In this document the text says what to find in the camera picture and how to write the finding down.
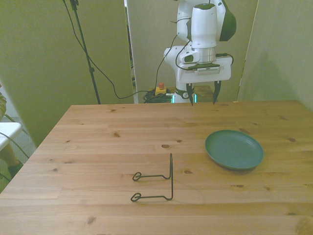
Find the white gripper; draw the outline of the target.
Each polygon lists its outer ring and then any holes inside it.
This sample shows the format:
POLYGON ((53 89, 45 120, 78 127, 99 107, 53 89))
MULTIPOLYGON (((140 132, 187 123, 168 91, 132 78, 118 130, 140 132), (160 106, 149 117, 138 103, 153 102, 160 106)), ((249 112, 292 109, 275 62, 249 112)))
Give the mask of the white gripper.
POLYGON ((231 78, 231 63, 232 57, 219 57, 216 59, 216 61, 214 61, 214 64, 219 65, 218 67, 215 66, 211 68, 202 68, 188 71, 186 70, 187 67, 194 64, 179 64, 179 66, 184 69, 178 68, 176 80, 178 83, 186 84, 186 91, 192 106, 194 104, 193 83, 214 81, 213 104, 216 103, 221 90, 221 81, 229 80, 231 78))

